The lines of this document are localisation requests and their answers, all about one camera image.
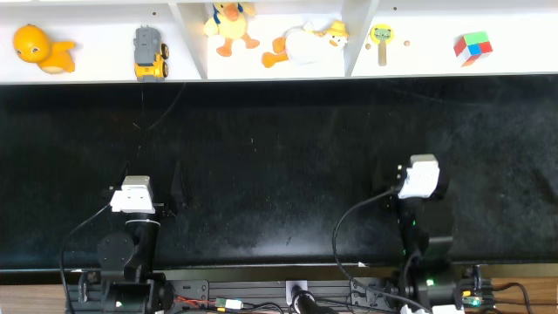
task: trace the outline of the yellow and gray toy vehicle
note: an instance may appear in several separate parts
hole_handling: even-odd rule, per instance
[[[160,82],[168,75],[168,46],[152,27],[140,27],[133,40],[136,77],[139,82]]]

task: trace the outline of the wooden floor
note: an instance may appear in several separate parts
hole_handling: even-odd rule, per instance
[[[532,304],[557,303],[558,277],[548,278],[499,278],[493,279],[495,286],[505,283],[522,283],[529,293]],[[523,302],[519,288],[497,292],[498,300]],[[19,313],[63,313],[64,292],[61,285],[23,285],[0,286],[0,314]],[[527,313],[524,305],[499,304],[497,307],[504,313]],[[532,306],[534,314],[558,313],[556,306]]]

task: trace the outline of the rubber duck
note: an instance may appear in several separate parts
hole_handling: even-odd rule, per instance
[[[203,27],[203,31],[208,36],[219,33],[225,38],[225,44],[217,48],[217,53],[223,57],[230,57],[233,52],[233,42],[242,39],[246,43],[246,48],[254,49],[260,42],[251,38],[246,32],[248,30],[248,20],[244,13],[249,17],[255,15],[255,8],[250,3],[213,3],[214,15],[209,18]]]
[[[273,52],[262,56],[263,66],[270,68],[277,62],[291,61],[299,65],[324,61],[337,55],[347,44],[349,33],[345,24],[334,21],[326,31],[314,31],[312,23],[287,31],[273,41]]]
[[[17,56],[25,62],[37,64],[49,74],[74,72],[76,66],[68,51],[75,47],[71,41],[52,42],[43,30],[31,24],[20,28],[14,35]]]

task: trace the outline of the white goose plush toy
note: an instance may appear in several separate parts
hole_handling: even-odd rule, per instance
[[[287,31],[273,41],[273,52],[265,52],[262,63],[270,68],[277,62],[291,61],[299,65],[335,57],[347,44],[349,34],[345,24],[334,21],[327,31],[314,31],[312,23]]]

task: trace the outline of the yellow hat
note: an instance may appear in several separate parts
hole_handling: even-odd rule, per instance
[[[348,37],[349,33],[345,30],[345,23],[341,21],[333,21],[331,27],[325,31],[333,36]]]

